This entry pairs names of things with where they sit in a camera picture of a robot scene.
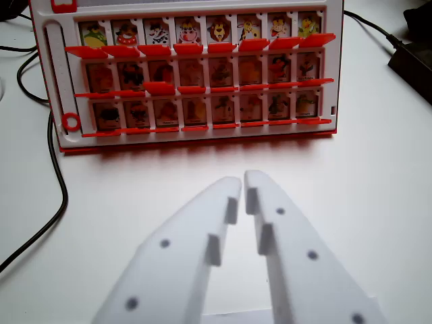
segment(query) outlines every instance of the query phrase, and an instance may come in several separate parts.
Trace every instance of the cartoon character card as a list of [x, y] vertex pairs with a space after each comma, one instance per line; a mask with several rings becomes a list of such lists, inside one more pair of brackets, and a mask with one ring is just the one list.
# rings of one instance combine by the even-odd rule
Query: cartoon character card
[[291, 61], [285, 53], [269, 55], [269, 83], [289, 82]]
[[246, 84], [260, 84], [261, 61], [256, 56], [241, 56], [238, 58], [238, 75], [241, 86]]
[[162, 18], [145, 19], [144, 33], [147, 45], [170, 45], [169, 27]]
[[122, 90], [144, 90], [144, 74], [136, 62], [119, 62], [117, 69]]
[[284, 12], [269, 13], [267, 27], [269, 39], [291, 36], [291, 19]]
[[173, 101], [154, 100], [153, 109], [155, 110], [156, 126], [178, 126], [177, 105]]
[[142, 101], [125, 101], [123, 106], [128, 128], [150, 127], [149, 110]]
[[178, 44], [201, 44], [200, 24], [193, 17], [176, 18], [175, 32]]
[[107, 46], [107, 34], [98, 22], [80, 22], [81, 43], [83, 46], [89, 46], [92, 49], [98, 49], [102, 46]]
[[209, 59], [210, 86], [232, 86], [232, 63], [226, 57]]
[[298, 36], [308, 37], [321, 32], [321, 17], [316, 11], [300, 11], [298, 13]]
[[183, 114], [185, 126], [196, 126], [207, 123], [205, 103], [200, 98], [183, 99]]
[[225, 16], [207, 16], [207, 42], [231, 42], [231, 22]]
[[211, 97], [214, 124], [234, 123], [234, 103], [228, 96]]
[[263, 102], [257, 94], [240, 96], [240, 121], [259, 122], [263, 120]]
[[120, 128], [119, 110], [112, 103], [94, 103], [93, 111], [97, 130], [107, 131]]
[[245, 39], [261, 38], [261, 21], [257, 18], [257, 15], [238, 15], [237, 33], [239, 42]]
[[105, 93], [114, 90], [113, 74], [104, 63], [87, 64], [86, 70], [90, 92]]
[[114, 44], [136, 46], [138, 45], [138, 29], [127, 20], [113, 20], [112, 21]]
[[198, 59], [181, 59], [178, 68], [182, 86], [204, 86], [203, 66]]
[[290, 98], [284, 92], [269, 93], [269, 120], [290, 118]]
[[174, 83], [173, 67], [167, 61], [149, 61], [148, 72], [151, 82]]
[[297, 81], [319, 78], [319, 58], [315, 52], [297, 54]]
[[318, 96], [314, 91], [297, 92], [296, 117], [318, 116]]

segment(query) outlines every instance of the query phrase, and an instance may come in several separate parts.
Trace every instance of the white tabletop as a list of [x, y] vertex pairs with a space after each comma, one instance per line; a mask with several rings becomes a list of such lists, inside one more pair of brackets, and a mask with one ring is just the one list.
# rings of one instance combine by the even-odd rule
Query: white tabletop
[[[346, 9], [401, 36], [403, 10], [422, 2], [347, 0]], [[388, 68], [382, 47], [392, 47], [384, 37], [368, 28], [369, 35], [352, 18], [344, 26], [338, 134], [331, 138], [59, 153], [69, 206], [49, 236], [0, 275], [0, 322], [90, 323], [153, 230], [215, 180], [260, 169], [378, 298], [389, 323], [430, 323], [432, 107]], [[22, 18], [1, 23], [1, 30], [2, 45], [34, 44], [30, 22]], [[0, 53], [0, 261], [61, 202], [47, 148], [48, 109], [16, 83], [26, 57]], [[46, 97], [38, 64], [24, 83]], [[270, 306], [265, 260], [242, 200], [223, 265], [211, 273], [205, 313]]]

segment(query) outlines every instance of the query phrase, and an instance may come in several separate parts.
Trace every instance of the red ring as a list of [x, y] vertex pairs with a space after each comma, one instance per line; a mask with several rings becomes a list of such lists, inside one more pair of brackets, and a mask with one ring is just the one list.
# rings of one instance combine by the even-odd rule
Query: red ring
[[[74, 118], [76, 120], [76, 126], [71, 127], [68, 124], [68, 119], [69, 118]], [[76, 113], [65, 113], [63, 115], [63, 117], [61, 118], [61, 124], [63, 125], [63, 127], [70, 131], [70, 132], [76, 132], [77, 130], [79, 130], [81, 128], [81, 119], [80, 116], [78, 116]]]

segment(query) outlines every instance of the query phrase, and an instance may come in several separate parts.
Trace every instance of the cartoon cow picture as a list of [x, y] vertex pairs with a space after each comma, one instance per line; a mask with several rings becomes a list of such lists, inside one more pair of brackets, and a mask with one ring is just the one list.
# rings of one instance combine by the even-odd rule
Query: cartoon cow picture
[[186, 19], [180, 25], [180, 36], [179, 36], [179, 44], [199, 44], [201, 39], [199, 37], [199, 33], [196, 30], [195, 22], [191, 19]]
[[259, 25], [254, 24], [250, 19], [245, 19], [243, 24], [239, 24], [238, 28], [243, 28], [240, 35], [240, 41], [245, 39], [260, 38]]

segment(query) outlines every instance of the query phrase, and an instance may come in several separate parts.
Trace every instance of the guess who game board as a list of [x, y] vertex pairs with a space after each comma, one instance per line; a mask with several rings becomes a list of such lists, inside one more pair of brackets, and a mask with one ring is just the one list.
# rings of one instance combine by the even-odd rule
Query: guess who game board
[[64, 152], [336, 132], [342, 0], [30, 6]]

